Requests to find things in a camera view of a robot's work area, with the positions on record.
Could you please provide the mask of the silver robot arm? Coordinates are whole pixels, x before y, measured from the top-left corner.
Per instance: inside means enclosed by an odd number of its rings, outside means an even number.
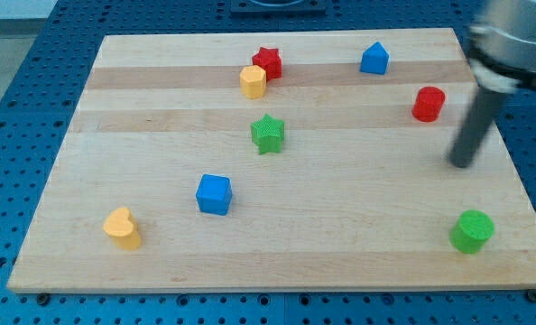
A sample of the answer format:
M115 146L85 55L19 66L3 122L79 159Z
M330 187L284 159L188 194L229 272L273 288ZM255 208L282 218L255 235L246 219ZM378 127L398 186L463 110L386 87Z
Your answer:
M467 34L477 83L511 94L536 91L536 0L487 1Z

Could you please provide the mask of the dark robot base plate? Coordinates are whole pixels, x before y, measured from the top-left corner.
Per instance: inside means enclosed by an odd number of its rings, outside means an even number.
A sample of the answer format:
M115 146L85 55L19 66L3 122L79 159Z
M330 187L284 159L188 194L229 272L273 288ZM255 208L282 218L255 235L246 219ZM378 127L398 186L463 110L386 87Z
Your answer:
M232 15L252 14L321 14L326 0L230 0Z

